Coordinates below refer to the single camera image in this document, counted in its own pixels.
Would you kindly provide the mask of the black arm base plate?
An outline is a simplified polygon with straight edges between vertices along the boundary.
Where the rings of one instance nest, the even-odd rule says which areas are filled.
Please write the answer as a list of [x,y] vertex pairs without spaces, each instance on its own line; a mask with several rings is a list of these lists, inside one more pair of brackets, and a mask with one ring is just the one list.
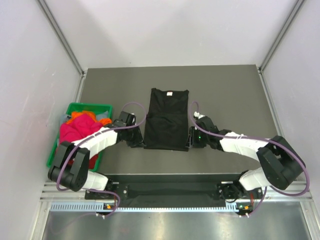
[[208,196],[214,200],[260,199],[262,189],[245,190],[237,174],[110,174],[103,188],[121,200],[140,196]]

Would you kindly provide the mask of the black t shirt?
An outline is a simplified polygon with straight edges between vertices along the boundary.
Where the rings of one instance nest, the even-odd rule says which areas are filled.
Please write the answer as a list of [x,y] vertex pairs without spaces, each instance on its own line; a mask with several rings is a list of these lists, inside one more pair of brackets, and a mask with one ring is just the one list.
[[189,91],[151,89],[144,128],[145,149],[187,152]]

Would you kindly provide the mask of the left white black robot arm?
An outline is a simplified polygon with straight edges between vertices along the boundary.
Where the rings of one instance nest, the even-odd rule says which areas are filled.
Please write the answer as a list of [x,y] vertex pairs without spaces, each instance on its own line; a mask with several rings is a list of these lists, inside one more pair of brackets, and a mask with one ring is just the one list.
[[108,183],[107,176],[89,170],[90,159],[122,141],[131,148],[142,148],[144,140],[139,125],[133,113],[122,111],[113,123],[93,134],[73,142],[62,142],[49,168],[48,179],[57,184],[59,191],[93,189],[102,198],[109,198],[114,187]]

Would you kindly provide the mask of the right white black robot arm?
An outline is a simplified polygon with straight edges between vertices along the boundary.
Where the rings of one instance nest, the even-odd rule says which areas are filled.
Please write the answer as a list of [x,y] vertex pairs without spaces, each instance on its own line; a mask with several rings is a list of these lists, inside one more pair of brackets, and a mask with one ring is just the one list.
[[227,129],[220,130],[206,115],[191,114],[190,147],[238,154],[257,161],[255,170],[242,172],[233,182],[233,192],[245,198],[252,190],[271,187],[280,194],[300,174],[307,174],[306,165],[282,136],[273,138],[250,137]]

